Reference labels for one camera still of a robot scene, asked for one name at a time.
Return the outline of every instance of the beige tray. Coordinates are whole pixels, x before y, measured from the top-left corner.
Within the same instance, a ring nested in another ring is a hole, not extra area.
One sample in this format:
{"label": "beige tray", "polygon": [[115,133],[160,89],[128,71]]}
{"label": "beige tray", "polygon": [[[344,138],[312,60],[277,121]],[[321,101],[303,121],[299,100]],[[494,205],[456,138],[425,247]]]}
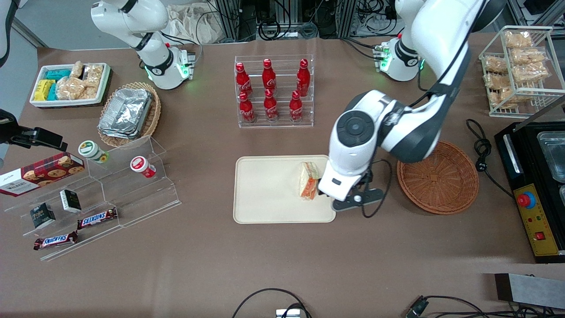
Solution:
{"label": "beige tray", "polygon": [[236,163],[233,219],[239,224],[327,223],[336,218],[331,198],[298,196],[301,162],[324,172],[328,156],[241,157]]}

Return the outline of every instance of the brown wicker basket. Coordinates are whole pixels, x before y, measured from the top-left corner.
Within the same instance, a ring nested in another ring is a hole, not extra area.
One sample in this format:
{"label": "brown wicker basket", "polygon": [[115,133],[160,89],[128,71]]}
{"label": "brown wicker basket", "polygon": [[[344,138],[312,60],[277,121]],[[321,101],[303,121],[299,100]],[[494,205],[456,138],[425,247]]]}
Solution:
{"label": "brown wicker basket", "polygon": [[[141,130],[140,138],[144,137],[144,136],[151,136],[153,134],[153,132],[155,132],[155,129],[157,128],[157,122],[159,121],[159,116],[161,116],[161,101],[159,100],[159,96],[157,95],[157,92],[150,85],[148,85],[146,83],[138,83],[138,82],[126,84],[126,85],[122,86],[121,88],[145,89],[145,90],[151,92],[151,94],[153,95],[153,99],[152,99],[151,105],[150,105],[151,108],[149,109],[149,112],[147,113],[147,117],[145,118],[145,124],[143,126],[143,129]],[[100,118],[102,118],[102,116],[104,116],[104,112],[108,108],[108,104],[110,103],[110,101],[114,97],[114,94],[117,91],[118,90],[114,91],[114,93],[112,93],[112,95],[110,95],[110,97],[106,101],[106,104],[104,105],[104,108],[102,109],[102,114],[100,115]],[[100,131],[98,131],[98,134],[100,135],[100,138],[102,139],[102,141],[104,141],[105,144],[113,146],[113,147],[119,147],[119,146],[122,146],[122,145],[129,143],[130,141],[133,141],[133,139],[125,139],[125,138],[116,138],[116,137],[106,136],[103,133],[101,133]]]}
{"label": "brown wicker basket", "polygon": [[454,144],[437,143],[426,159],[414,164],[398,162],[398,182],[412,202],[435,214],[467,209],[479,193],[479,175],[469,157]]}

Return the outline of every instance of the small black box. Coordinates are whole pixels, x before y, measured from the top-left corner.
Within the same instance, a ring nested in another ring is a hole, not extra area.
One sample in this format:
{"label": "small black box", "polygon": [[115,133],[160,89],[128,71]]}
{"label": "small black box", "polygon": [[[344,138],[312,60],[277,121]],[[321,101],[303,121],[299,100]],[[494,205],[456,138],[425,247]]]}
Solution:
{"label": "small black box", "polygon": [[29,211],[32,216],[33,225],[36,229],[41,229],[50,223],[55,222],[55,214],[47,203],[41,204],[39,207],[33,208]]}
{"label": "small black box", "polygon": [[81,211],[79,196],[71,190],[62,190],[61,201],[63,202],[63,209],[72,213],[78,213]]}

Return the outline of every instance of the brown table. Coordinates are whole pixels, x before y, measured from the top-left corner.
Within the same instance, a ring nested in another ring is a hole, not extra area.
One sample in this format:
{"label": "brown table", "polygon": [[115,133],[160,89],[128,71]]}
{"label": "brown table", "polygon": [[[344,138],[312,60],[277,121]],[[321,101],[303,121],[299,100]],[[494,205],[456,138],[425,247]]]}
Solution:
{"label": "brown table", "polygon": [[[494,34],[471,36],[474,56]],[[378,43],[382,39],[369,42]],[[420,294],[462,297],[483,309],[496,300],[489,273],[511,272],[565,280],[563,265],[535,265],[514,203],[480,175],[480,192],[464,213],[434,216],[393,185],[382,210],[366,220],[358,209],[329,224],[239,225],[232,218],[233,177],[241,156],[325,154],[331,127],[349,100],[379,89],[409,103],[416,81],[397,83],[375,73],[370,59],[338,40],[254,41],[206,46],[194,80],[159,91],[163,112],[154,137],[168,150],[167,174],[182,204],[54,261],[42,263],[19,220],[2,216],[0,308],[3,317],[230,317],[240,301],[264,287],[298,294],[315,317],[400,317]],[[314,53],[314,128],[240,130],[233,101],[235,55]],[[148,81],[133,50],[40,50],[39,65],[106,62],[110,89]],[[475,118],[493,135],[512,122],[489,118],[473,62],[451,107],[441,138],[472,160],[475,137],[464,120]],[[424,72],[423,85],[433,75]],[[20,123],[64,136],[69,149],[98,140],[100,108],[40,110],[26,105]],[[4,171],[56,151],[11,147]],[[378,157],[390,157],[380,151]],[[488,158],[495,179],[507,186],[496,150]],[[375,169],[374,186],[388,173]],[[240,311],[272,317],[288,296],[258,295]],[[437,301],[429,312],[467,310]]]}

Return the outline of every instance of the red bottle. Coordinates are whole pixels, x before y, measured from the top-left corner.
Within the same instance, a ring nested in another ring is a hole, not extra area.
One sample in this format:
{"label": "red bottle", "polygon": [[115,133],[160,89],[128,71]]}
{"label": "red bottle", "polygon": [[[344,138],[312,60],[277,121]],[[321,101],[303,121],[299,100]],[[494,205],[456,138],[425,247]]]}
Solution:
{"label": "red bottle", "polygon": [[253,111],[253,104],[247,99],[247,93],[240,93],[240,113],[241,119],[246,123],[254,123],[257,121],[255,112]]}
{"label": "red bottle", "polygon": [[271,60],[266,58],[263,60],[263,86],[265,89],[273,91],[273,96],[277,96],[277,76],[271,67]]}
{"label": "red bottle", "polygon": [[292,92],[292,99],[290,100],[290,119],[293,123],[302,121],[302,101],[298,91]]}
{"label": "red bottle", "polygon": [[271,123],[277,121],[279,119],[277,101],[273,98],[273,91],[271,89],[265,90],[265,101],[263,102],[263,105],[265,106],[267,120]]}
{"label": "red bottle", "polygon": [[236,63],[236,71],[237,89],[239,89],[240,93],[245,92],[247,93],[247,96],[251,97],[251,95],[253,95],[253,89],[251,88],[251,79],[245,71],[244,64],[241,62]]}
{"label": "red bottle", "polygon": [[300,60],[300,69],[296,74],[296,89],[301,97],[308,95],[310,88],[310,71],[308,70],[308,60],[303,58]]}

